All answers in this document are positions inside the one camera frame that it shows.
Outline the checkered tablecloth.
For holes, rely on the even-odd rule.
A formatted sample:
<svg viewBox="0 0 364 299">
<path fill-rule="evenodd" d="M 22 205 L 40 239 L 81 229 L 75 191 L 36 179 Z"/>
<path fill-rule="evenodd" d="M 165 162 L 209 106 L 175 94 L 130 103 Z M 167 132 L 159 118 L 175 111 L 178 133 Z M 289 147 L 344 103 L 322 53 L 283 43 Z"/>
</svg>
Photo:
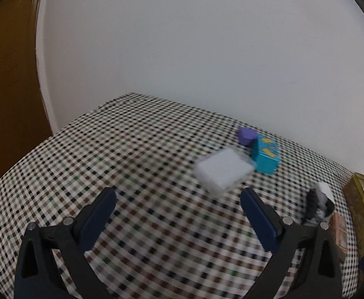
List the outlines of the checkered tablecloth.
<svg viewBox="0 0 364 299">
<path fill-rule="evenodd" d="M 0 179 L 0 292 L 12 298 L 29 222 L 55 225 L 117 190 L 117 206 L 86 258 L 118 298 L 241 298 L 270 258 L 240 206 L 214 198 L 195 162 L 237 148 L 240 121 L 130 93 L 82 115 Z"/>
</svg>

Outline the grey patterned sock roll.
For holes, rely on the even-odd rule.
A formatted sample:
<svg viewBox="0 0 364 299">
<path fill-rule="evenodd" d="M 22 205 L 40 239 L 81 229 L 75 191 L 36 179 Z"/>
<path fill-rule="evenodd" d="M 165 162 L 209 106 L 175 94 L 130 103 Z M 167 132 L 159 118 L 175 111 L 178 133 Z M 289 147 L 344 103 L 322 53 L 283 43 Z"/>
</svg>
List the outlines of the grey patterned sock roll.
<svg viewBox="0 0 364 299">
<path fill-rule="evenodd" d="M 322 222 L 328 223 L 330 217 L 325 217 L 324 212 L 319 208 L 315 188 L 310 189 L 306 195 L 306 208 L 302 225 L 316 226 Z"/>
</svg>

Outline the brown wooden door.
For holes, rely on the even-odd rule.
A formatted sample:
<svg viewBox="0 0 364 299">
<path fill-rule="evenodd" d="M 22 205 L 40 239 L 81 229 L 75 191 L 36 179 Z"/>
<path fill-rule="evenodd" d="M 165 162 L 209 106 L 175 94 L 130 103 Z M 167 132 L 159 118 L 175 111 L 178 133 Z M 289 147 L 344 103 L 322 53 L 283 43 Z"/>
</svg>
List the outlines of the brown wooden door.
<svg viewBox="0 0 364 299">
<path fill-rule="evenodd" d="M 36 62 L 40 0 L 0 2 L 0 179 L 52 135 Z"/>
</svg>

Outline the white translucent plastic case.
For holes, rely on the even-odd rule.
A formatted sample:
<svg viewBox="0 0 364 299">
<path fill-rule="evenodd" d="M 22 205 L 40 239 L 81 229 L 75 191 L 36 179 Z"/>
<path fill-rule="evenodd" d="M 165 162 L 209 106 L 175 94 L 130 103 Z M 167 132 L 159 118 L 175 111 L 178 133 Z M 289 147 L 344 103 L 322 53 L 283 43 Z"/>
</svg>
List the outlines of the white translucent plastic case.
<svg viewBox="0 0 364 299">
<path fill-rule="evenodd" d="M 235 147 L 226 147 L 200 157 L 193 173 L 203 189 L 214 198 L 222 197 L 254 173 L 256 163 Z"/>
</svg>

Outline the white power adapter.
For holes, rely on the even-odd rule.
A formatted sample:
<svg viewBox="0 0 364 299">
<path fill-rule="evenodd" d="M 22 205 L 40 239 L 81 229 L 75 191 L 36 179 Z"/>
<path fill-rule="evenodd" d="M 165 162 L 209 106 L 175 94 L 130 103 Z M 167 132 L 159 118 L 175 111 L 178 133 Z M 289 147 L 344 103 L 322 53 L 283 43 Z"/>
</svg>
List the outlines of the white power adapter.
<svg viewBox="0 0 364 299">
<path fill-rule="evenodd" d="M 330 217 L 335 210 L 335 199 L 330 186 L 326 182 L 316 182 L 315 191 L 318 197 L 318 206 L 325 217 Z"/>
</svg>

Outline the copper framed picture tile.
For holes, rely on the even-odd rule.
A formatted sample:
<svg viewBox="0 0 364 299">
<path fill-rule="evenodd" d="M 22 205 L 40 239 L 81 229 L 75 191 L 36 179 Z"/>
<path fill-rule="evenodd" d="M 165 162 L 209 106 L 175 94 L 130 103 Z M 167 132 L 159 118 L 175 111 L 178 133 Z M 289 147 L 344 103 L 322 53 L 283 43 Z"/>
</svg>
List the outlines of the copper framed picture tile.
<svg viewBox="0 0 364 299">
<path fill-rule="evenodd" d="M 339 261 L 344 263 L 348 252 L 346 221 L 340 214 L 334 212 L 329 220 L 329 226 L 337 246 Z"/>
</svg>

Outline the purple cube block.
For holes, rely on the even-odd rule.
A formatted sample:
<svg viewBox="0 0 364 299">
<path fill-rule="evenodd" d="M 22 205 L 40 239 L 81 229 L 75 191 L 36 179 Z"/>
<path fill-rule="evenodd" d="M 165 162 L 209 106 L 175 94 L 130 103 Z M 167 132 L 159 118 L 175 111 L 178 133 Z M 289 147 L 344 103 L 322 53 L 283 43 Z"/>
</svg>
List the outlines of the purple cube block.
<svg viewBox="0 0 364 299">
<path fill-rule="evenodd" d="M 240 145 L 249 146 L 258 138 L 258 133 L 252 128 L 240 127 L 237 131 L 237 139 Z"/>
</svg>

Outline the turquoise toy brick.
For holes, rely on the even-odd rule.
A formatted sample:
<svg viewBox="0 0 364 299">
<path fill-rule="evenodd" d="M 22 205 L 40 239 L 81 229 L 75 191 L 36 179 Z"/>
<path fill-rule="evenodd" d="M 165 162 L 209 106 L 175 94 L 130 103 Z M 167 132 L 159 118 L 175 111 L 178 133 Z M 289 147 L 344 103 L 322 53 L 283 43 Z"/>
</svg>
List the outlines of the turquoise toy brick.
<svg viewBox="0 0 364 299">
<path fill-rule="evenodd" d="M 275 173 L 281 161 L 276 141 L 258 134 L 251 146 L 251 158 L 256 163 L 256 171 Z"/>
</svg>

